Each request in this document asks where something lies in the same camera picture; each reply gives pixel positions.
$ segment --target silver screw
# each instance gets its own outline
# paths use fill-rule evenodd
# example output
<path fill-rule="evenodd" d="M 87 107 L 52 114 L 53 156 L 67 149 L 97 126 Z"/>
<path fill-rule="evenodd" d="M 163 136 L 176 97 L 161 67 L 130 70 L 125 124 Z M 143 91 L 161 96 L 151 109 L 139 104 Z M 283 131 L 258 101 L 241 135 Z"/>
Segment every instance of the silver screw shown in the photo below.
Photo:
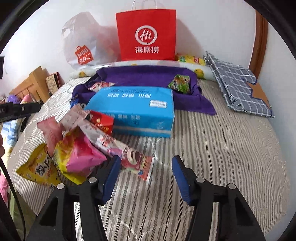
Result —
<path fill-rule="evenodd" d="M 89 183 L 95 183 L 96 182 L 96 178 L 95 177 L 91 177 L 90 179 L 89 179 Z"/>
<path fill-rule="evenodd" d="M 196 178 L 196 181 L 198 183 L 203 183 L 205 181 L 205 179 L 203 177 L 198 177 L 198 178 Z"/>
<path fill-rule="evenodd" d="M 57 185 L 57 189 L 63 189 L 65 187 L 64 183 L 60 183 Z"/>
<path fill-rule="evenodd" d="M 236 186 L 233 183 L 229 183 L 228 187 L 232 190 L 236 189 Z"/>

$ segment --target white wall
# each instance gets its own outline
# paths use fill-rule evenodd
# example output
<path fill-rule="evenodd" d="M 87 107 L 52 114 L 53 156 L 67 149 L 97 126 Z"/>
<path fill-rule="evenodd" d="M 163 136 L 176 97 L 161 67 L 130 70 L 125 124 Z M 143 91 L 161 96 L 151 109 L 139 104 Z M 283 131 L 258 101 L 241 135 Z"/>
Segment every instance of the white wall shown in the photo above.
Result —
<path fill-rule="evenodd" d="M 268 40 L 258 81 L 265 91 L 275 114 L 270 122 L 274 128 L 291 182 L 290 203 L 285 217 L 266 236 L 278 240 L 296 211 L 296 60 L 289 48 L 268 25 Z"/>
<path fill-rule="evenodd" d="M 89 11 L 99 24 L 111 26 L 117 38 L 115 13 L 131 9 L 132 0 L 50 0 L 18 29 L 2 52 L 5 55 L 0 93 L 8 94 L 39 65 L 59 72 L 64 81 L 72 72 L 66 62 L 60 30 L 79 12 Z M 160 0 L 158 8 L 177 10 L 176 52 L 202 56 L 206 50 L 226 61 L 248 66 L 255 36 L 255 11 L 243 0 Z M 137 9 L 152 8 L 152 0 L 137 0 Z"/>

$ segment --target blue box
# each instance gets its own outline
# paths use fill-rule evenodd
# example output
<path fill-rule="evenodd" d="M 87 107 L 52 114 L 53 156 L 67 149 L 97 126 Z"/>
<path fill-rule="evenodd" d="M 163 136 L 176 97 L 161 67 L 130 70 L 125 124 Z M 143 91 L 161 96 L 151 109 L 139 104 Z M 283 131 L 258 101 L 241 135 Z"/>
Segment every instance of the blue box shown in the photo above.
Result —
<path fill-rule="evenodd" d="M 85 110 L 114 118 L 114 133 L 171 137 L 175 118 L 173 93 L 162 87 L 108 87 L 90 100 Z"/>

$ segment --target gray plaid folded item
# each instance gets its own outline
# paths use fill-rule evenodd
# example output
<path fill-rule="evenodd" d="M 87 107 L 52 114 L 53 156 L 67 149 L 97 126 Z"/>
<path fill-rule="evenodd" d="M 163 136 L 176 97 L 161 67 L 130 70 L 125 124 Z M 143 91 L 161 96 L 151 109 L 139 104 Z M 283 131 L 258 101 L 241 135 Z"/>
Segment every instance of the gray plaid folded item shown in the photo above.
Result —
<path fill-rule="evenodd" d="M 211 67 L 230 109 L 274 118 L 264 92 L 249 69 L 221 61 L 207 51 L 206 54 L 207 56 L 204 56 L 204 59 L 207 65 Z"/>

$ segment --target hand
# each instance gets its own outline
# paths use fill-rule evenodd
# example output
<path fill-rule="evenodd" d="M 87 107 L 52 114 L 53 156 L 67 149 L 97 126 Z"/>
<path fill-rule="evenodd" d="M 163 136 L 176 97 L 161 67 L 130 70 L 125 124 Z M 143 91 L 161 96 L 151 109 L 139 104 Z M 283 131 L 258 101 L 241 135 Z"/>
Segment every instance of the hand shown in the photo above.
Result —
<path fill-rule="evenodd" d="M 4 150 L 4 147 L 2 146 L 3 145 L 3 138 L 2 136 L 0 135 L 0 156 L 2 157 L 5 153 L 5 150 Z"/>

